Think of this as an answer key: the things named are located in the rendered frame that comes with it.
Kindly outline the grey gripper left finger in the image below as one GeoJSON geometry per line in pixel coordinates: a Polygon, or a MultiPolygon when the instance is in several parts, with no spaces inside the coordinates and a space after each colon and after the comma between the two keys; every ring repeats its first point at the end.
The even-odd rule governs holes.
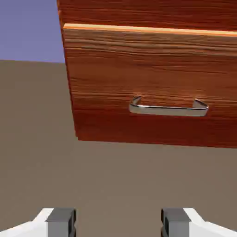
{"type": "Polygon", "coordinates": [[[0,237],[76,237],[76,209],[43,208],[32,220],[0,231],[0,237]]]}

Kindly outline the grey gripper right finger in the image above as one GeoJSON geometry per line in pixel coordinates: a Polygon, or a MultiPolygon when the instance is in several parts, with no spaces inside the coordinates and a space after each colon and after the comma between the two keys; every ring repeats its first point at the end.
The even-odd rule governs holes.
{"type": "Polygon", "coordinates": [[[194,208],[163,208],[161,237],[237,237],[237,231],[205,221],[194,208]]]}

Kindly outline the reddish wooden drawer front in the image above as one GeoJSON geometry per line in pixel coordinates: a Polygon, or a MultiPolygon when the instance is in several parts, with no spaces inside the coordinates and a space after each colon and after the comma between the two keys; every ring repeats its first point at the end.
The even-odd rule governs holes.
{"type": "Polygon", "coordinates": [[[79,140],[237,148],[237,31],[65,24],[62,35],[79,140]],[[138,96],[209,110],[134,114],[138,96]]]}

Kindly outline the reddish wooden cabinet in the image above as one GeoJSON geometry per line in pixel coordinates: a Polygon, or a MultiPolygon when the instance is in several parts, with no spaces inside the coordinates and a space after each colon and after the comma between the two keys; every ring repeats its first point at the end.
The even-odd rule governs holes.
{"type": "Polygon", "coordinates": [[[237,0],[57,0],[57,6],[61,34],[65,24],[237,31],[237,0]]]}

